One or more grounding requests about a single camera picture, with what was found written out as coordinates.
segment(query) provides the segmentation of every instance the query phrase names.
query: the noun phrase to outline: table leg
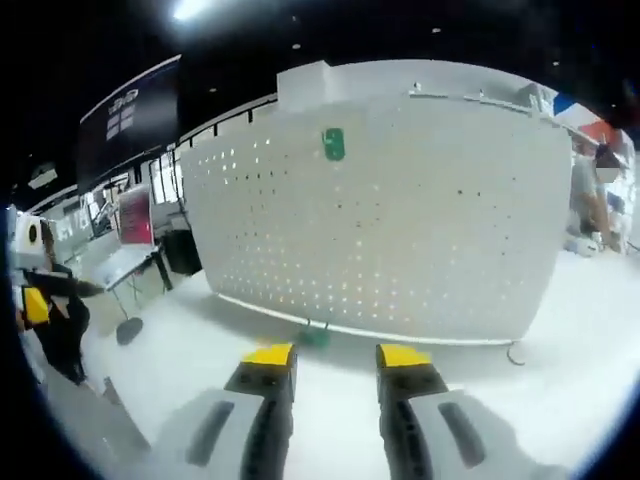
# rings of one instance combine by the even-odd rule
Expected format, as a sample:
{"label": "table leg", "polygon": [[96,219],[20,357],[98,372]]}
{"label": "table leg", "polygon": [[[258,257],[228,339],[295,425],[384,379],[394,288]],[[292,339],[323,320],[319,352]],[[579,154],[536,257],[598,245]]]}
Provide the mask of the table leg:
{"label": "table leg", "polygon": [[162,254],[160,252],[153,254],[153,259],[158,266],[158,271],[160,272],[160,278],[162,278],[162,283],[167,290],[173,290],[173,284],[171,283],[171,279],[169,278],[169,273],[167,272],[167,267],[164,265],[164,260],[162,259]]}

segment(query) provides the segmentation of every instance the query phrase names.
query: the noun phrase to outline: wall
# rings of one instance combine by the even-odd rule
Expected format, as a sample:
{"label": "wall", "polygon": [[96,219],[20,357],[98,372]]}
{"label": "wall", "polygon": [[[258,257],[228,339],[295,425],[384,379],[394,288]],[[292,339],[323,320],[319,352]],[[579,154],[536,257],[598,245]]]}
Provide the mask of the wall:
{"label": "wall", "polygon": [[[636,152],[636,172],[640,172],[640,152]],[[629,241],[640,247],[640,188],[636,185],[636,208],[633,212],[633,225]]]}
{"label": "wall", "polygon": [[438,60],[386,60],[331,68],[335,101],[402,93],[420,83],[422,92],[478,95],[514,101],[515,93],[531,83],[491,68]]}

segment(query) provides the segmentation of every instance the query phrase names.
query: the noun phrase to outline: cable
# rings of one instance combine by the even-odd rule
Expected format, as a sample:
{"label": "cable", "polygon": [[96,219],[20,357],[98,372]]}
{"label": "cable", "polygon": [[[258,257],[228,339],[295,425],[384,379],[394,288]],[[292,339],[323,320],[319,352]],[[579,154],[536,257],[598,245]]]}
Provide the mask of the cable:
{"label": "cable", "polygon": [[509,361],[511,363],[513,363],[514,365],[518,366],[518,367],[522,367],[524,366],[524,362],[518,362],[516,360],[513,359],[513,357],[511,356],[511,347],[513,347],[516,344],[516,342],[511,342],[511,344],[509,345],[509,348],[507,348],[507,359],[509,359]]}
{"label": "cable", "polygon": [[172,159],[172,169],[171,171],[173,172],[173,184],[175,187],[175,191],[176,191],[176,196],[178,197],[178,206],[180,207],[180,213],[182,213],[182,216],[184,217],[184,221],[187,222],[187,226],[189,227],[190,231],[193,231],[193,229],[191,228],[191,222],[189,221],[189,217],[187,217],[187,211],[184,208],[184,203],[182,201],[182,197],[180,196],[180,190],[178,189],[178,176],[176,174],[176,155],[175,155],[175,150],[171,152],[171,159]]}

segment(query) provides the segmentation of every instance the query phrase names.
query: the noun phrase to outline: window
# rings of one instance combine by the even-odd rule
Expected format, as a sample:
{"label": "window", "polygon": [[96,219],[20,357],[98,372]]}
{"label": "window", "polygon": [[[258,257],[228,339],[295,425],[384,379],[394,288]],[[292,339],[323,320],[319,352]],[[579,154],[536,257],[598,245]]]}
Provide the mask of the window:
{"label": "window", "polygon": [[182,168],[176,161],[175,171],[171,153],[162,155],[159,159],[149,164],[153,199],[156,204],[165,202],[177,202],[183,198]]}

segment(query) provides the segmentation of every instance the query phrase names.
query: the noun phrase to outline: ceiling light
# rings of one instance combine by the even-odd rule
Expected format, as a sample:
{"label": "ceiling light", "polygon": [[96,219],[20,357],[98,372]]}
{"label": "ceiling light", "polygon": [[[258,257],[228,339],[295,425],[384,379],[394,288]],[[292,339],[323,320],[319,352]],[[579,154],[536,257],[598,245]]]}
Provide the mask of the ceiling light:
{"label": "ceiling light", "polygon": [[209,0],[181,0],[173,12],[173,18],[189,20],[201,13],[210,3]]}

